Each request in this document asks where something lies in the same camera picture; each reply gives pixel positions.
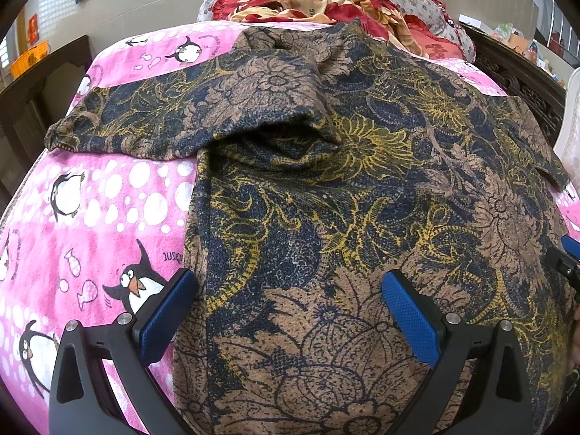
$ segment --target penguin print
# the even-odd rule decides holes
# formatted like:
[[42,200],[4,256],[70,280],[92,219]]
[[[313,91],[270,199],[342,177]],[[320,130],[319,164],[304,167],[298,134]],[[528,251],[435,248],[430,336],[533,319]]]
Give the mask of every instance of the penguin print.
[[131,39],[129,39],[128,41],[125,41],[125,44],[127,44],[128,46],[144,46],[145,44],[147,44],[147,42],[149,41],[149,37],[146,36],[145,34],[141,35],[141,36],[135,36],[135,37],[131,37]]
[[68,173],[56,178],[50,193],[50,204],[54,218],[60,216],[74,218],[80,208],[80,185],[85,180],[85,173]]
[[80,86],[76,95],[79,97],[83,97],[86,95],[89,90],[91,89],[91,77],[89,75],[85,75],[82,80],[80,81]]
[[191,42],[189,36],[186,36],[186,39],[187,41],[175,49],[173,54],[166,55],[165,58],[169,59],[175,57],[175,60],[180,61],[182,65],[195,62],[201,54],[201,47],[194,42]]
[[6,239],[6,243],[4,244],[4,249],[2,251],[2,256],[0,257],[0,281],[4,281],[6,279],[6,275],[8,274],[8,265],[10,265],[10,260],[8,259],[8,240],[10,239],[10,235],[8,235]]
[[41,389],[50,393],[50,382],[52,381],[56,354],[59,350],[59,342],[54,334],[49,337],[33,331],[31,327],[35,323],[36,320],[33,320],[26,325],[24,333],[20,337],[18,351],[34,389],[44,399]]
[[123,270],[117,286],[103,286],[106,294],[123,303],[127,312],[136,313],[150,296],[159,294],[167,283],[151,267],[149,256],[143,244],[137,239],[141,250],[141,261]]

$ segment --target blue gripper pad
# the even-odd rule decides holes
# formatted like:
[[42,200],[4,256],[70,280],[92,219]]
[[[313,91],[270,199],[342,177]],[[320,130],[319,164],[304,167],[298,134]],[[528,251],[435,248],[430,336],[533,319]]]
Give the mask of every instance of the blue gripper pad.
[[186,270],[141,330],[139,359],[143,364],[156,363],[163,357],[196,292],[197,279],[191,270]]
[[434,368],[439,360],[437,332],[393,272],[383,277],[383,299],[411,345],[417,360]]
[[562,247],[567,251],[572,257],[580,260],[580,242],[576,242],[569,235],[562,237]]

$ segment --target crumpled blanket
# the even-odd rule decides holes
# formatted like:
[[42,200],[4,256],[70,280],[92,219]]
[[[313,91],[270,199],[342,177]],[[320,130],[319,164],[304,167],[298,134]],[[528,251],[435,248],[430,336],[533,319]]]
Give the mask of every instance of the crumpled blanket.
[[413,38],[399,8],[389,0],[218,0],[217,19],[237,22],[305,21],[334,24],[356,18],[364,30],[400,49],[429,58]]
[[566,233],[544,179],[568,177],[520,99],[356,23],[249,28],[208,62],[94,88],[46,146],[197,152],[184,264],[202,286],[174,385],[201,433],[385,434],[427,373],[382,300],[393,268],[443,312],[509,319],[534,433],[552,420],[573,292],[542,263]]

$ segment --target person's hand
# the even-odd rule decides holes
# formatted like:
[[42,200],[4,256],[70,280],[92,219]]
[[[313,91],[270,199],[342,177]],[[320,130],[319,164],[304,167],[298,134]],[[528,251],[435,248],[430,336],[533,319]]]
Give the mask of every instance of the person's hand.
[[574,333],[572,334],[572,349],[570,350],[570,369],[576,365],[580,365],[580,305],[576,308],[574,313]]

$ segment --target pink bedsheet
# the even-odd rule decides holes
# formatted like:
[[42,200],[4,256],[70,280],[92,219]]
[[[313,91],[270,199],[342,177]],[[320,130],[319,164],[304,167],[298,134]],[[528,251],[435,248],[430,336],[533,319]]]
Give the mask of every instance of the pink bedsheet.
[[[95,58],[72,105],[90,87],[142,80],[225,53],[247,26],[209,21],[119,42]],[[485,94],[505,95],[463,60],[431,62],[460,73]],[[195,159],[153,162],[54,151],[41,155],[19,188],[0,233],[0,374],[42,435],[48,434],[47,389],[66,322],[106,324],[159,292],[181,265],[195,174]],[[580,239],[576,196],[572,186],[555,193],[570,234]],[[139,296],[129,292],[137,279]],[[173,400],[171,360],[169,347],[152,373]],[[114,367],[107,362],[105,368],[128,421],[144,430]]]

